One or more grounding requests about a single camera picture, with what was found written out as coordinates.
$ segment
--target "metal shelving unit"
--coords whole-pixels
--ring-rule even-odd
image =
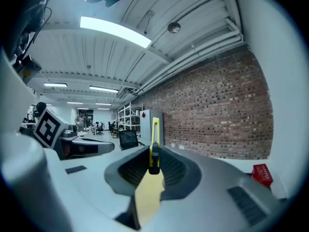
[[[141,111],[142,106],[130,103],[117,111],[118,130],[120,126],[124,126],[124,130],[128,130],[128,128],[132,130],[133,128],[138,131],[138,127],[140,127],[140,112],[136,114],[136,110]]]

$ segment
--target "person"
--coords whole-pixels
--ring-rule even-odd
[[[79,115],[75,118],[77,131],[84,131],[85,126],[85,115],[83,111],[80,111]]]

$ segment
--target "red brick wall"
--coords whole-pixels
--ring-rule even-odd
[[[271,101],[247,46],[198,63],[134,103],[163,111],[165,145],[231,159],[265,159],[270,153]]]

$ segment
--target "ceiling light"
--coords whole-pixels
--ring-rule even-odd
[[[96,105],[106,105],[106,106],[111,106],[112,104],[108,104],[108,103],[96,103]]]
[[[44,83],[46,87],[67,87],[65,83]]]
[[[67,104],[83,104],[81,102],[67,102]]]
[[[106,92],[118,93],[118,90],[116,90],[116,89],[110,89],[110,88],[104,88],[104,87],[95,87],[95,86],[89,86],[89,88],[95,89],[95,90],[106,91]]]
[[[149,46],[151,42],[151,40],[147,39],[145,36],[136,33],[131,29],[125,28],[113,22],[104,21],[96,18],[82,16],[80,27],[84,29],[92,29],[112,34],[120,38],[123,38],[127,41],[131,41],[135,44],[138,44],[144,48]]]
[[[180,24],[178,22],[171,22],[168,25],[168,31],[170,33],[178,33],[180,31]]]

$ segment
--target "computer monitor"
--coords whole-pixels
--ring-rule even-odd
[[[119,131],[119,141],[122,150],[130,149],[139,146],[135,130],[121,130]]]

